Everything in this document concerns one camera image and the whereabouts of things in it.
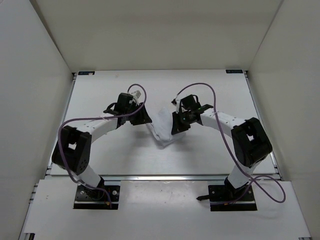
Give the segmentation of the white skirt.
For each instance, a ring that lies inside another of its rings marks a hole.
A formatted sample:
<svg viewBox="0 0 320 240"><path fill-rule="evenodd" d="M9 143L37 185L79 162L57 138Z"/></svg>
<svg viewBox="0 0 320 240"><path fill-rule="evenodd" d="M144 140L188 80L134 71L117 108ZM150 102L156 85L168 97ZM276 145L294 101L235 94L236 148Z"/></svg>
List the white skirt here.
<svg viewBox="0 0 320 240"><path fill-rule="evenodd" d="M172 135L173 117L167 107L163 107L158 113L151 114L150 118L152 122L147 123L146 126L161 147L165 148L186 136L185 132Z"/></svg>

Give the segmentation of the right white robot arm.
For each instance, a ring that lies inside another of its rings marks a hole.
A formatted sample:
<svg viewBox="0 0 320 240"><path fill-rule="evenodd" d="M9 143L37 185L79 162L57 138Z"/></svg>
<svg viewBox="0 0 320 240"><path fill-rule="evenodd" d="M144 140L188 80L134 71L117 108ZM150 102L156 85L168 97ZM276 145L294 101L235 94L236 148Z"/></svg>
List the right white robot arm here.
<svg viewBox="0 0 320 240"><path fill-rule="evenodd" d="M176 107L172 113L172 135L185 132L196 123L220 131L222 137L232 139L235 167L224 181L224 195L229 200L236 200L242 195L256 166L273 150L260 120L256 117L234 117L217 111L210 104L201 105L194 94L175 98L171 103Z"/></svg>

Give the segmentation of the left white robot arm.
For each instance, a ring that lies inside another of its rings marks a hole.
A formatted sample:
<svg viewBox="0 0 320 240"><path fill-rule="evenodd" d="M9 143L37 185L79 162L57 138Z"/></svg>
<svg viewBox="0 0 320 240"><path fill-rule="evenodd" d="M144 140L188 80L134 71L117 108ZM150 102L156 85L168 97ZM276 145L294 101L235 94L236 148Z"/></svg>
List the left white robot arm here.
<svg viewBox="0 0 320 240"><path fill-rule="evenodd" d="M60 137L62 152L70 173L84 186L85 193L94 200L105 196L104 180L89 166L91 145L108 132L130 122L133 126L151 123L145 106L139 102L140 91L120 93L117 102L110 104L102 119L90 120L79 127L66 125Z"/></svg>

